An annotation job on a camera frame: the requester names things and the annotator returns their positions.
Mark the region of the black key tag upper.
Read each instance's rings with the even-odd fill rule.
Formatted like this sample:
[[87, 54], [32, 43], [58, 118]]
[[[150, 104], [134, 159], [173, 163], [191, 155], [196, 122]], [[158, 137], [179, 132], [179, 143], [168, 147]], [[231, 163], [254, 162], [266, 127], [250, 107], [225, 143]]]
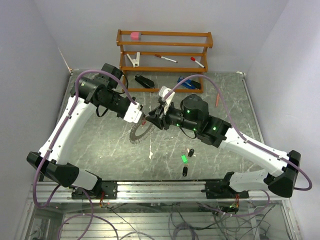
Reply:
[[195, 153], [195, 150], [194, 150], [193, 148], [191, 148], [191, 149], [188, 151], [187, 156], [188, 156], [189, 158], [191, 158], [191, 157], [194, 155], [194, 153]]

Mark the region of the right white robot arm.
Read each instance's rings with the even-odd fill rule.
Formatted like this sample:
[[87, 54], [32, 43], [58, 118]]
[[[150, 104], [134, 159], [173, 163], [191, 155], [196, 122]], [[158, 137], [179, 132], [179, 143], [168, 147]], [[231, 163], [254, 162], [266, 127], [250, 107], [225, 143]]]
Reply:
[[293, 195], [301, 154], [295, 150], [279, 151], [238, 133], [229, 122], [210, 115], [208, 103], [198, 95], [187, 96], [180, 108], [175, 108], [173, 103], [166, 106], [160, 101], [146, 120], [160, 130], [176, 126], [193, 131], [202, 143], [234, 152], [261, 167], [258, 171], [226, 173], [217, 186], [207, 188], [208, 194], [231, 198], [246, 191], [269, 190], [283, 198]]

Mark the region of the pink eraser block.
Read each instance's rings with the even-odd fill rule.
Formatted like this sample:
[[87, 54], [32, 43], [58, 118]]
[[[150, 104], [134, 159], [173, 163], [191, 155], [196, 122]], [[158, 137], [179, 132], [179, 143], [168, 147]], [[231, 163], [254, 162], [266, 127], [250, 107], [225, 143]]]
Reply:
[[138, 32], [138, 31], [134, 31], [130, 33], [130, 39], [132, 41], [140, 41], [141, 36], [142, 36], [141, 32]]

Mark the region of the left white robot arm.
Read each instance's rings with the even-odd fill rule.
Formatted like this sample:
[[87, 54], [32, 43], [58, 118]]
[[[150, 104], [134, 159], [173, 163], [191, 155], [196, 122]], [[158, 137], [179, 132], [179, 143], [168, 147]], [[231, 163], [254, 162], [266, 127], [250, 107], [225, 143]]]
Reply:
[[143, 118], [142, 105], [135, 98], [114, 90], [122, 76], [120, 69], [107, 63], [94, 79], [80, 76], [51, 136], [39, 151], [28, 154], [27, 162], [59, 185], [80, 187], [89, 198], [98, 198], [102, 193], [99, 177], [70, 164], [70, 154], [84, 125], [100, 106], [128, 123], [137, 124]]

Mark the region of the red-capped marker right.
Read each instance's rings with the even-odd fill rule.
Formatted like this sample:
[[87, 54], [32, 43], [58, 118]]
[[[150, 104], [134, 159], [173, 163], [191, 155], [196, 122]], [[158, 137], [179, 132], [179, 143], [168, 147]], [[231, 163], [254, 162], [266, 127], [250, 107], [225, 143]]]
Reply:
[[202, 64], [202, 63], [200, 63], [198, 60], [196, 60], [194, 57], [191, 57], [190, 58], [193, 62], [195, 62], [197, 65], [199, 65], [201, 68], [205, 68], [205, 66]]

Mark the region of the orange pencil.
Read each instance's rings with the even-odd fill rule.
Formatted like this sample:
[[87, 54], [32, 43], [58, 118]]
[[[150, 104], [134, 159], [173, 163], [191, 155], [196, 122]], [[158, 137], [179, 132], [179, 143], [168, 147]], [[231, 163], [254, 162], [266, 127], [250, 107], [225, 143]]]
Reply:
[[216, 95], [216, 101], [215, 101], [215, 107], [217, 108], [219, 106], [219, 102], [220, 102], [220, 94], [218, 93]]

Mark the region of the blue stapler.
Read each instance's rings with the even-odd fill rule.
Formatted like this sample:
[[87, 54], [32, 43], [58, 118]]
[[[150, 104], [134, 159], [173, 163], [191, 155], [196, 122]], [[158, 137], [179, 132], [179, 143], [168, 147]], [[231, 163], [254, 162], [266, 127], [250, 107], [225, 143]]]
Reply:
[[202, 85], [199, 82], [197, 82], [195, 80], [191, 80], [191, 79], [186, 80], [181, 85], [187, 89], [190, 89], [190, 90], [201, 90], [202, 89]]

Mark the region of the white plastic clip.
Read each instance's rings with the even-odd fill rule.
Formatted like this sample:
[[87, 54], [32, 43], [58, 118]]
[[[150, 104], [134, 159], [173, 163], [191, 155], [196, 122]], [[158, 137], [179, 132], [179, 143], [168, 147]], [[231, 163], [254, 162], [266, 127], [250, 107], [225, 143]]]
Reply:
[[126, 54], [126, 56], [131, 62], [133, 68], [137, 68], [140, 66], [140, 56], [141, 56], [140, 52], [136, 52], [135, 58], [132, 58], [128, 53]]

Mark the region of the wooden three-tier shelf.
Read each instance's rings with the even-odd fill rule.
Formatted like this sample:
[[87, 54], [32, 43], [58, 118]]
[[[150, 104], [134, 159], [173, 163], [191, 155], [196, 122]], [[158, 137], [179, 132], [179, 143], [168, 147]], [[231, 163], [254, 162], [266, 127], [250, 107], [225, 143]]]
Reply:
[[[131, 32], [141, 32], [139, 41], [132, 41]], [[213, 48], [211, 32], [134, 31], [119, 29], [116, 45], [120, 48], [119, 68], [129, 75], [140, 73], [178, 73], [201, 75], [208, 71], [207, 53]], [[135, 59], [140, 52], [140, 65], [133, 67], [126, 54]], [[178, 61], [174, 63], [154, 55]], [[194, 57], [205, 66], [201, 68], [191, 60]]]

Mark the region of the aluminium mounting rail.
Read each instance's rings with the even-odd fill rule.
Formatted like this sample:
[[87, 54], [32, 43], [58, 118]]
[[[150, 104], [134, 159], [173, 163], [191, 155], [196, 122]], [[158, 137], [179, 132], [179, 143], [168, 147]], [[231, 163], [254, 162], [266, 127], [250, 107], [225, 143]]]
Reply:
[[[157, 203], [157, 202], [199, 202], [233, 201], [235, 195], [227, 193], [213, 193], [209, 190], [209, 184], [205, 181], [116, 181], [108, 182], [111, 190], [102, 190], [102, 194], [94, 196], [89, 193], [92, 201], [98, 203], [100, 199], [104, 203]], [[37, 183], [36, 197], [39, 203], [45, 203], [57, 184], [50, 181]], [[277, 196], [272, 192], [251, 190], [239, 194], [240, 201], [280, 201], [286, 198]], [[50, 203], [76, 203], [87, 201], [78, 189], [60, 186], [53, 194]]]

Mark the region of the red-capped marker left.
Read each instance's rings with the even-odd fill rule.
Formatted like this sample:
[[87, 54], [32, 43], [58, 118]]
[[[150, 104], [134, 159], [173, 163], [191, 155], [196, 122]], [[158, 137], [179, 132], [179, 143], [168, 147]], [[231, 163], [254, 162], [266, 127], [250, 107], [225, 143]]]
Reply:
[[163, 60], [166, 60], [166, 61], [170, 61], [170, 62], [173, 62], [173, 63], [178, 63], [177, 60], [174, 60], [174, 59], [171, 59], [171, 58], [168, 58], [168, 57], [165, 57], [165, 56], [162, 56], [162, 55], [159, 55], [159, 54], [155, 54], [154, 55], [155, 57], [157, 58], [160, 58], [160, 59], [163, 59]]

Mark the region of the red-capped marker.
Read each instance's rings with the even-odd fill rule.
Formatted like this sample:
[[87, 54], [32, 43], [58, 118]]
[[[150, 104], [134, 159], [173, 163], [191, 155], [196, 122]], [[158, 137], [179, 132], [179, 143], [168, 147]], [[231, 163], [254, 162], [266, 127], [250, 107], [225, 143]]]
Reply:
[[202, 64], [202, 63], [200, 63], [198, 60], [196, 60], [194, 57], [191, 57], [190, 58], [193, 62], [195, 62], [197, 65], [199, 65], [201, 68], [205, 68], [205, 66]]
[[171, 59], [171, 58], [168, 58], [168, 57], [165, 57], [165, 56], [162, 56], [162, 55], [159, 55], [159, 54], [155, 54], [154, 55], [155, 57], [157, 58], [160, 58], [160, 59], [163, 59], [163, 60], [166, 60], [166, 61], [170, 61], [170, 62], [173, 62], [173, 63], [178, 63], [177, 60], [174, 60], [174, 59]]

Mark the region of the black stapler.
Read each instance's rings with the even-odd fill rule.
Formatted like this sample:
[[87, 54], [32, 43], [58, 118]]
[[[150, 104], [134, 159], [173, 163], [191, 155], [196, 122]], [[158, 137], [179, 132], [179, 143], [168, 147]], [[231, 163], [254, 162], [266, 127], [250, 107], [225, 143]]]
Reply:
[[141, 86], [143, 86], [146, 89], [153, 89], [155, 87], [155, 83], [152, 80], [140, 74], [136, 74], [134, 79], [137, 83], [139, 83]]

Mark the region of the green key tag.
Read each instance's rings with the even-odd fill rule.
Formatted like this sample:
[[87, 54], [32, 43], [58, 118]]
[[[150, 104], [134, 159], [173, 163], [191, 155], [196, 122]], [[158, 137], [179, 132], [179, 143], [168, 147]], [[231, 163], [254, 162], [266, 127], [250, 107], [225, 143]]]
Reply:
[[181, 155], [181, 160], [182, 160], [184, 165], [188, 165], [189, 161], [188, 161], [188, 158], [187, 158], [187, 156], [185, 154]]

